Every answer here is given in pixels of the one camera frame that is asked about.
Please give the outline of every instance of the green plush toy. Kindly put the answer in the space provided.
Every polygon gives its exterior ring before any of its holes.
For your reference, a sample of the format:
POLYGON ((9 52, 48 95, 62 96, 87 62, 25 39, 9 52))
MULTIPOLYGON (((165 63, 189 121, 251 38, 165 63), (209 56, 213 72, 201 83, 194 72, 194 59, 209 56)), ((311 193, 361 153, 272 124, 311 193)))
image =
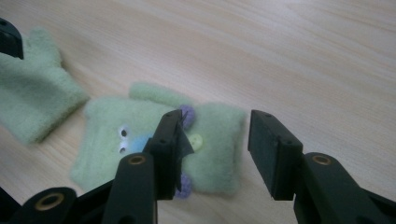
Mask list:
POLYGON ((237 191, 244 111, 223 104, 193 105, 188 97, 147 83, 135 83, 129 95, 87 104, 86 132, 71 171, 75 182, 91 190, 113 179, 120 159, 143 150, 163 114, 181 108, 189 120, 183 126, 195 151, 182 163, 192 188, 237 191), (193 109, 185 113, 186 107, 193 109))
POLYGON ((48 32, 23 39, 24 59, 0 53, 0 122, 24 144, 43 140, 88 99, 61 67, 48 32))

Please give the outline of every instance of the wood grain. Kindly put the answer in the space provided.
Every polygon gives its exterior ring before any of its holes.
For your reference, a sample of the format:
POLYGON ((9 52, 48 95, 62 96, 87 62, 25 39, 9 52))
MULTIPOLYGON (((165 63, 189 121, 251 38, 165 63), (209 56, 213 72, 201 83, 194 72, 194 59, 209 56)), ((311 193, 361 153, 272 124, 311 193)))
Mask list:
MULTIPOLYGON (((0 0, 0 17, 24 34, 48 29, 92 99, 145 80, 272 113, 304 152, 334 156, 363 188, 396 201, 395 1, 0 0)), ((19 203, 51 187, 82 194, 68 173, 84 127, 80 109, 23 146, 0 126, 2 188, 19 203)), ((160 223, 296 223, 292 202, 267 193, 247 137, 235 196, 160 202, 160 223)))

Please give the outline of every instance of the wooden table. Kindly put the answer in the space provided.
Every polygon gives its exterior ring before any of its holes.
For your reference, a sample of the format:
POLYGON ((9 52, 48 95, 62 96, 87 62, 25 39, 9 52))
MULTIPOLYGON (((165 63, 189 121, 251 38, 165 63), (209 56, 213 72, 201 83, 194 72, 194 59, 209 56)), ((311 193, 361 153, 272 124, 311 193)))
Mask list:
MULTIPOLYGON (((277 116, 304 152, 334 156, 361 187, 396 200, 396 2, 0 0, 0 17, 50 31, 64 68, 92 99, 135 81, 277 116)), ((0 126, 0 184, 19 203, 67 186, 82 109, 23 146, 0 126)), ((233 197, 193 193, 159 203, 160 223, 296 223, 249 153, 233 197)))

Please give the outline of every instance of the googly eye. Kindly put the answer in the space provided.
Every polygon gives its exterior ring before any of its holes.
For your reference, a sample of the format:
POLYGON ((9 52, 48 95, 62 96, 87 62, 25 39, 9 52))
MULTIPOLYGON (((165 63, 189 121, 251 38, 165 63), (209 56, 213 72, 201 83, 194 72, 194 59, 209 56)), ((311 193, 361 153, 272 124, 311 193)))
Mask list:
POLYGON ((122 141, 119 146, 119 153, 124 154, 126 150, 128 149, 128 142, 127 141, 122 141))
POLYGON ((119 127, 119 136, 120 139, 125 140, 131 134, 131 131, 127 125, 122 125, 119 127))

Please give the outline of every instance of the felt toy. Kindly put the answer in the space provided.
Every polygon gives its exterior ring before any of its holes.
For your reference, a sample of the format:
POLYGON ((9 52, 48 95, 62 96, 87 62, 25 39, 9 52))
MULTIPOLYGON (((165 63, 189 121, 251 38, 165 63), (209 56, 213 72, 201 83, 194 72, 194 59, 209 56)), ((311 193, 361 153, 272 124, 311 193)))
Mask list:
POLYGON ((194 153, 182 163, 182 191, 235 193, 242 130, 246 114, 223 104, 193 105, 180 93, 148 83, 135 83, 126 97, 89 102, 87 127, 71 178, 83 189, 94 189, 114 178, 120 159, 143 150, 163 114, 180 108, 183 127, 194 153))
POLYGON ((88 99, 61 67, 44 29, 23 39, 24 59, 0 53, 0 122, 22 143, 43 140, 88 99))

